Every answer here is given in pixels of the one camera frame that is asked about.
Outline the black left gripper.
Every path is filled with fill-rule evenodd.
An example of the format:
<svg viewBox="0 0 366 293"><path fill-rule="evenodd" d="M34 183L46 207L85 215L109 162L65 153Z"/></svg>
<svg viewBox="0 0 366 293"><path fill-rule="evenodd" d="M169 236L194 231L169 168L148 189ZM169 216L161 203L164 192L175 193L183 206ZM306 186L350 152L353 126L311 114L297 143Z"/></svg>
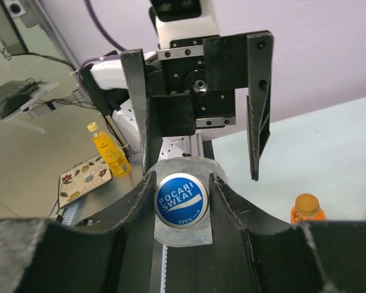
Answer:
<svg viewBox="0 0 366 293"><path fill-rule="evenodd" d="M172 40L144 60L142 49L121 53L121 63L140 135L142 171L159 158L162 136L235 123L235 91L246 87L251 177L270 136L274 37L270 31Z"/></svg>

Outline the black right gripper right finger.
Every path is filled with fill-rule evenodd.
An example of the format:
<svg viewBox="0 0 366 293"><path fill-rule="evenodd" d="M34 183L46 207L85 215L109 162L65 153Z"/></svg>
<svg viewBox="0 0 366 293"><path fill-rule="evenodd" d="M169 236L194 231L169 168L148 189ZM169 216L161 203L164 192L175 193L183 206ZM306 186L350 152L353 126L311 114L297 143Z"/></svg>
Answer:
<svg viewBox="0 0 366 293"><path fill-rule="evenodd" d="M209 177L221 292L366 292L366 221L291 225Z"/></svg>

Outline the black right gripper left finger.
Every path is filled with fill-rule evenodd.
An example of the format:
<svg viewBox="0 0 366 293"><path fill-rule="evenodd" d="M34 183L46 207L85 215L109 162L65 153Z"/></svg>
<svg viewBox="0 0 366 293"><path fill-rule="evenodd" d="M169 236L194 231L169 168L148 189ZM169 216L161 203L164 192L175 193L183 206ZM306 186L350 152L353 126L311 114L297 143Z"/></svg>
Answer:
<svg viewBox="0 0 366 293"><path fill-rule="evenodd" d="M149 292L156 174L91 224L0 219L0 292Z"/></svg>

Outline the blue Pocari Sweat cap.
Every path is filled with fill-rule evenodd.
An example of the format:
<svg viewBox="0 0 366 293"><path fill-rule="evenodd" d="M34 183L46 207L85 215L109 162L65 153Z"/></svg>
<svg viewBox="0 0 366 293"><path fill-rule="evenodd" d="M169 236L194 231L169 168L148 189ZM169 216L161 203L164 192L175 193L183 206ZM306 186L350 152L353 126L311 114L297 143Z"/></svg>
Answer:
<svg viewBox="0 0 366 293"><path fill-rule="evenodd" d="M204 183L188 173L174 173L158 184L154 207L162 223L183 230L197 225L209 207L209 192Z"/></svg>

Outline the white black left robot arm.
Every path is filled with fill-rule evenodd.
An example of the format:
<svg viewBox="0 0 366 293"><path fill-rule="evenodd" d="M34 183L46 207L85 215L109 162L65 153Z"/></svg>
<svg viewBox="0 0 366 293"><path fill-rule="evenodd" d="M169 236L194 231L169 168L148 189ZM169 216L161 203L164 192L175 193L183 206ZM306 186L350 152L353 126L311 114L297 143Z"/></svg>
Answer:
<svg viewBox="0 0 366 293"><path fill-rule="evenodd" d="M186 38L151 57L141 49L105 56L105 62L122 64L123 74L115 75L122 84L99 85L90 65L81 69L81 78L104 115L132 103L144 171L157 162L163 138L234 125L235 92L247 89L249 165L252 179L258 180L270 136L273 49L270 31Z"/></svg>

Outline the clear blue-label Pocari bottle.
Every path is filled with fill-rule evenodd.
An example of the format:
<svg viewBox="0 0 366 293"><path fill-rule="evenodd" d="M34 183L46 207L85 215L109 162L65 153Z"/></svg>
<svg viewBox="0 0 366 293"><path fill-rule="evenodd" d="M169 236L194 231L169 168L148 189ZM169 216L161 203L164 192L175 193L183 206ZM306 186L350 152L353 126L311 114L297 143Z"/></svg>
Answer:
<svg viewBox="0 0 366 293"><path fill-rule="evenodd" d="M211 174L226 180L216 161L204 157L164 159L152 168L156 173L154 238L169 247L210 245Z"/></svg>

